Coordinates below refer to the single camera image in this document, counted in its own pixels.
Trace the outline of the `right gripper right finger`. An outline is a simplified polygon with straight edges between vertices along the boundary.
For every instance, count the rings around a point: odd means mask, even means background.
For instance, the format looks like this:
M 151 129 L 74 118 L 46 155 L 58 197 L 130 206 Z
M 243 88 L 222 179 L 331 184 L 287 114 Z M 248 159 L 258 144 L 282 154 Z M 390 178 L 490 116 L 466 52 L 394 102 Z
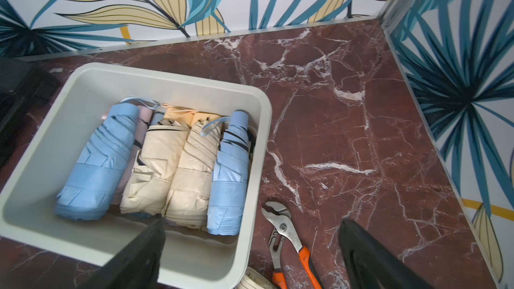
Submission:
M 432 288 L 352 219 L 341 221 L 338 239 L 351 288 Z

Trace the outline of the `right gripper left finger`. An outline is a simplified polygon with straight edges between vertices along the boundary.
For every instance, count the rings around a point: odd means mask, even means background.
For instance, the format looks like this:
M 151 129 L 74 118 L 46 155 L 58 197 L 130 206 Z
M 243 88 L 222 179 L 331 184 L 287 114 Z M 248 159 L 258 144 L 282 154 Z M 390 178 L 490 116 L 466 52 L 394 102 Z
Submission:
M 151 224 L 118 254 L 98 269 L 83 288 L 157 288 L 165 244 L 164 219 Z

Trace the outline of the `black plastic tool case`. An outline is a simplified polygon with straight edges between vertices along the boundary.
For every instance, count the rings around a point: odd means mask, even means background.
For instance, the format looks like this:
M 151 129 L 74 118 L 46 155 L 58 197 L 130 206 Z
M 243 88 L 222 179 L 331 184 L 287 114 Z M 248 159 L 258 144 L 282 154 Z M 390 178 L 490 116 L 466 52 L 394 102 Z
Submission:
M 60 81 L 29 62 L 1 57 L 1 164 L 14 152 L 13 136 L 35 105 L 44 105 Z

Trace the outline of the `pink umbrella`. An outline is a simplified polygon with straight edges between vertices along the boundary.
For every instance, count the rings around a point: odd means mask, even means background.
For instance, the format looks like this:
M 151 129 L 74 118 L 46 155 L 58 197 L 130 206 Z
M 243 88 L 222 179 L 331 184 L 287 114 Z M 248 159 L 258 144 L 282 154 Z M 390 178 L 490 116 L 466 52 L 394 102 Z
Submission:
M 116 186 L 115 194 L 112 198 L 111 204 L 114 206 L 119 206 L 121 199 L 123 197 L 123 191 L 125 186 L 131 176 L 131 172 L 134 166 L 134 162 L 137 156 L 137 152 L 142 148 L 143 142 L 145 140 L 146 132 L 149 128 L 149 123 L 153 116 L 153 110 L 138 106 L 139 109 L 139 117 L 137 119 L 137 127 L 135 131 L 135 140 L 133 143 L 133 147 L 131 149 L 131 154 L 129 157 L 129 161 L 127 164 L 127 168 L 124 170 L 124 173 L 119 181 L 119 184 Z

